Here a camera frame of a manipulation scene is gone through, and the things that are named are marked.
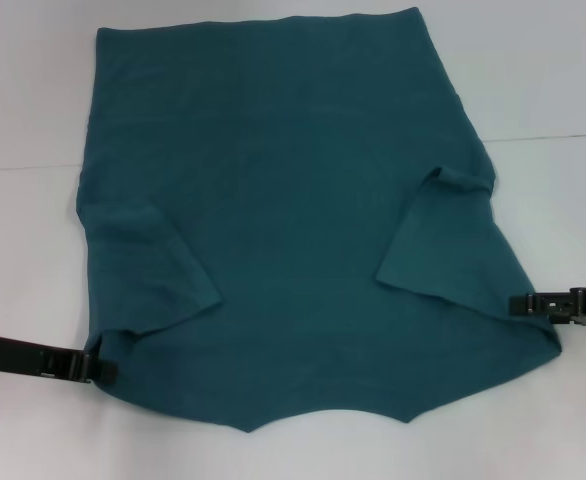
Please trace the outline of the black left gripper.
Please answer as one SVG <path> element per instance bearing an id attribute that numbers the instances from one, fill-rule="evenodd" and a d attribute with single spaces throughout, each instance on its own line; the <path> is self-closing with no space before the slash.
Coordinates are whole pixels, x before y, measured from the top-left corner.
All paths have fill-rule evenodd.
<path id="1" fill-rule="evenodd" d="M 0 337 L 0 372 L 113 385 L 117 380 L 118 367 L 82 350 Z"/>

